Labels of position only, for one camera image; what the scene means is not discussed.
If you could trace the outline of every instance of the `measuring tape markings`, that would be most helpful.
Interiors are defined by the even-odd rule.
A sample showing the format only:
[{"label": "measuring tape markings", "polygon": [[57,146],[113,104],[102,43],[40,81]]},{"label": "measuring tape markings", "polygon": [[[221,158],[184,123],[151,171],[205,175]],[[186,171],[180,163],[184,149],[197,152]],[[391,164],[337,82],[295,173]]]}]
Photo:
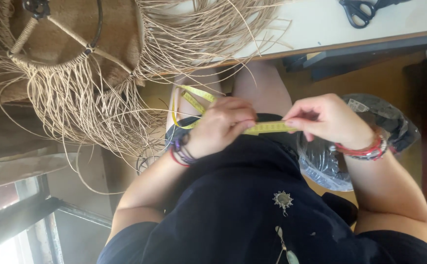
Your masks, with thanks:
[{"label": "measuring tape markings", "polygon": [[[199,90],[194,87],[186,86],[186,85],[178,85],[175,87],[175,89],[185,89],[181,93],[181,97],[184,98],[186,101],[188,101],[201,115],[205,114],[205,108],[197,101],[191,94],[188,93],[191,92],[195,95],[198,95],[210,102],[213,102],[216,100],[216,98],[211,95],[210,93],[206,91]],[[175,122],[175,125],[183,128],[183,129],[193,129],[197,123],[200,121],[197,120],[194,123],[187,125],[187,126],[180,126],[176,121],[176,115],[175,115],[175,97],[173,96],[173,107],[172,107],[172,117],[173,121]],[[297,129],[288,127],[285,125],[285,121],[267,121],[267,122],[257,122],[256,125],[252,128],[248,128],[243,132],[243,134],[247,135],[259,135],[261,133],[274,133],[274,132],[290,132],[290,131],[296,131]]]}]

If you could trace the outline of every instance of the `woman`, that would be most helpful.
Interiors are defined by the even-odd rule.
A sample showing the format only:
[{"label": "woman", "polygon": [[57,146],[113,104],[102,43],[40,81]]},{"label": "woman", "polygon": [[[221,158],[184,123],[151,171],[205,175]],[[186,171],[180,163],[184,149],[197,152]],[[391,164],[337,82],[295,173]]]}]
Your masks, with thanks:
[{"label": "woman", "polygon": [[[220,91],[213,70],[197,75],[175,82]],[[232,95],[210,105],[197,97],[207,111],[189,134],[168,118],[174,144],[123,195],[99,264],[427,263],[421,190],[339,97],[292,106],[269,62],[240,70]],[[179,111],[199,114],[185,100]],[[280,119],[308,141],[317,136],[359,150],[345,156],[359,204],[354,231],[306,184],[293,135],[241,135],[256,121]]]}]

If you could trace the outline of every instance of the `navy blue dress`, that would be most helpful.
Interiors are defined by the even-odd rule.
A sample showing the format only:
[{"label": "navy blue dress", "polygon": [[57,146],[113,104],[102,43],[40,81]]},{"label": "navy blue dress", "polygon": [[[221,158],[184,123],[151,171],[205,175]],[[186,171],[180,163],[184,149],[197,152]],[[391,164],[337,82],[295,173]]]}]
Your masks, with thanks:
[{"label": "navy blue dress", "polygon": [[[286,209],[274,202],[285,191]],[[311,190],[296,158],[264,137],[240,136],[182,176],[159,224],[131,225],[98,264],[275,263],[283,230],[300,263],[427,263],[427,243],[396,231],[355,235]],[[280,263],[287,263],[282,254]]]}]

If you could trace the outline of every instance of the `clear plastic bag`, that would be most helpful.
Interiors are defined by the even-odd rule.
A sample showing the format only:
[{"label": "clear plastic bag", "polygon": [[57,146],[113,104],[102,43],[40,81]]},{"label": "clear plastic bag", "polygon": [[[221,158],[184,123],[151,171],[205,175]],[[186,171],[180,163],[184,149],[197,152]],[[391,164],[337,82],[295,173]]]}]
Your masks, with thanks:
[{"label": "clear plastic bag", "polygon": [[[375,123],[385,130],[389,148],[399,153],[418,140],[417,127],[399,109],[371,94],[353,93],[343,100],[368,123]],[[317,184],[333,191],[352,191],[350,175],[341,172],[336,155],[329,150],[333,143],[315,137],[307,142],[301,133],[297,137],[297,152],[302,173]]]}]

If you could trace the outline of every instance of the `thigh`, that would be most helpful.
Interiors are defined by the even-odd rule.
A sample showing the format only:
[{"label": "thigh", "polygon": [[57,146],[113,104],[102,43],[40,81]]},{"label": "thigh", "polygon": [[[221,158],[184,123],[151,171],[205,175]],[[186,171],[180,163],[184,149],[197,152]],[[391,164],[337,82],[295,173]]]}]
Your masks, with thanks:
[{"label": "thigh", "polygon": [[249,62],[235,76],[232,95],[250,101],[257,113],[284,116],[292,107],[273,61]]},{"label": "thigh", "polygon": [[[181,98],[181,89],[175,90],[176,85],[188,85],[195,87],[200,90],[204,90],[208,93],[211,93],[215,97],[223,96],[222,88],[220,86],[220,79],[217,75],[215,68],[209,69],[199,69],[190,74],[189,77],[186,75],[179,75],[175,77],[173,89],[171,91],[171,99],[169,100],[169,110],[172,109],[173,98],[175,99],[175,105],[177,107],[176,111],[180,114],[177,114],[176,120],[182,120],[187,117],[198,116],[200,115],[199,111],[197,111],[189,102]],[[210,105],[210,102],[206,99],[194,95],[193,97],[205,108],[207,109]],[[174,125],[174,121],[171,115],[171,112],[168,113],[168,118],[166,122],[166,130],[168,131],[172,125]]]}]

